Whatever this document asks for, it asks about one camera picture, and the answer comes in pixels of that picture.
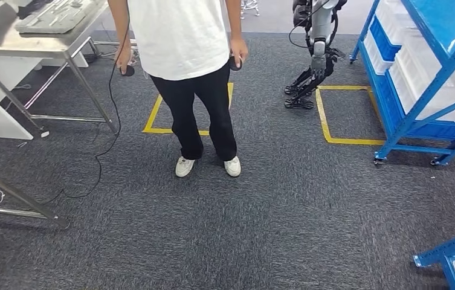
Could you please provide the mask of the person's left hand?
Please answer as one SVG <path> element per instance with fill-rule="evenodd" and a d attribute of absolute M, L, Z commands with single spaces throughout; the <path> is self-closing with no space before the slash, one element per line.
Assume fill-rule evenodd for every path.
<path fill-rule="evenodd" d="M 231 38 L 230 41 L 231 57 L 230 68 L 238 71 L 242 68 L 248 56 L 248 47 L 242 38 Z"/>

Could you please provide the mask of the person's right hand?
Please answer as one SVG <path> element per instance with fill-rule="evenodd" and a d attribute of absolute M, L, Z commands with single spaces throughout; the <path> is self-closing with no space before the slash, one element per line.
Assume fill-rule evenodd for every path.
<path fill-rule="evenodd" d="M 115 65 L 123 76 L 128 76 L 130 74 L 128 67 L 131 65 L 131 60 L 131 42 L 129 40 L 126 40 L 119 45 L 119 48 L 117 49 L 115 55 Z"/>

